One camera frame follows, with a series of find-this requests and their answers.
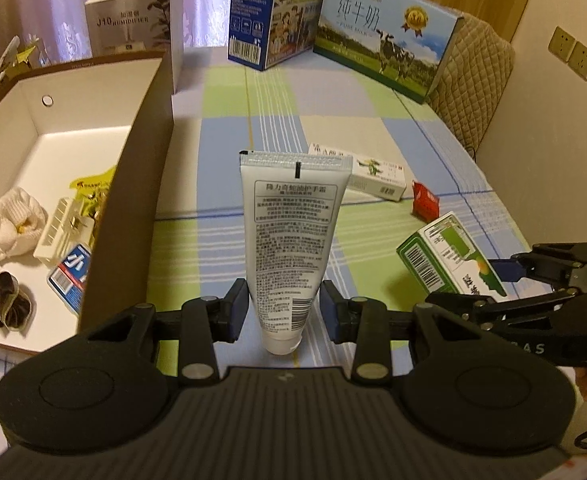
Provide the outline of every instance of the electrical socket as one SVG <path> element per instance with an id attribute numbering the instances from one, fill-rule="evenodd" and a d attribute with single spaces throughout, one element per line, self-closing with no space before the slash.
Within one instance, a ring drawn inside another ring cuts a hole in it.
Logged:
<path id="1" fill-rule="evenodd" d="M 576 42 L 568 63 L 576 74 L 587 81 L 587 47 L 579 41 Z"/>
<path id="2" fill-rule="evenodd" d="M 559 57 L 566 63 L 569 60 L 569 56 L 571 55 L 571 51 L 575 44 L 576 38 L 562 30 L 560 27 L 556 27 L 556 30 L 551 37 L 551 41 L 549 42 L 549 52 L 555 54 L 555 56 Z"/>

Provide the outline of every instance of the red packet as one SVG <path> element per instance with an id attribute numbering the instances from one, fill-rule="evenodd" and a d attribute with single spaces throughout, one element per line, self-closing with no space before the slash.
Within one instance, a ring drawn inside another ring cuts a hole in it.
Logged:
<path id="1" fill-rule="evenodd" d="M 440 199 L 436 197 L 426 186 L 414 182 L 414 215 L 418 215 L 428 224 L 440 216 Z"/>

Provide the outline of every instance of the checkered tablecloth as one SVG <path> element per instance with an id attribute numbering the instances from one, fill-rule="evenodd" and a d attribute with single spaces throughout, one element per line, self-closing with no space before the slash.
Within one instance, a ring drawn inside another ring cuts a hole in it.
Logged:
<path id="1" fill-rule="evenodd" d="M 240 150 L 306 152 L 319 142 L 399 162 L 410 187 L 414 178 L 436 193 L 441 212 L 456 212 L 488 258 L 526 248 L 502 202 L 435 113 L 348 68 L 307 52 L 255 72 L 227 61 L 225 48 L 204 48 L 186 52 L 180 88 L 149 275 L 148 300 L 160 309 L 223 296 L 245 276 Z M 344 296 L 377 298 L 399 310 L 424 299 L 395 254 L 423 225 L 411 216 L 411 189 L 406 196 L 390 203 L 347 192 L 327 266 L 327 278 Z M 545 291 L 528 280 L 507 288 L 512 297 Z M 216 343 L 216 353 L 221 368 L 349 369 L 353 345 L 331 344 L 315 306 L 299 349 L 272 356 L 262 349 L 250 309 L 240 340 Z M 411 367 L 403 344 L 393 346 L 393 360 L 396 374 Z M 159 364 L 175 373 L 176 344 L 163 346 Z M 0 362 L 0 377 L 9 366 Z M 0 432 L 0 452 L 5 445 Z"/>

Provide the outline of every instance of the hand cream tube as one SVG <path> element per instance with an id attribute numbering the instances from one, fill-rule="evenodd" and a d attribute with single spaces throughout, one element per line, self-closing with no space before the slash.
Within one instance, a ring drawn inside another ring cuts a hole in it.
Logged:
<path id="1" fill-rule="evenodd" d="M 351 156 L 240 152 L 247 282 L 272 354 L 300 344 L 351 168 Z"/>

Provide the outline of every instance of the tube cap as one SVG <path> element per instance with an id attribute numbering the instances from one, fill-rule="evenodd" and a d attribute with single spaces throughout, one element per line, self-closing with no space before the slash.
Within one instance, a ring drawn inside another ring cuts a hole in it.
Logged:
<path id="1" fill-rule="evenodd" d="M 267 333 L 262 332 L 262 346 L 265 350 L 275 355 L 287 355 L 298 348 L 302 340 L 302 330 L 292 339 L 274 339 Z"/>

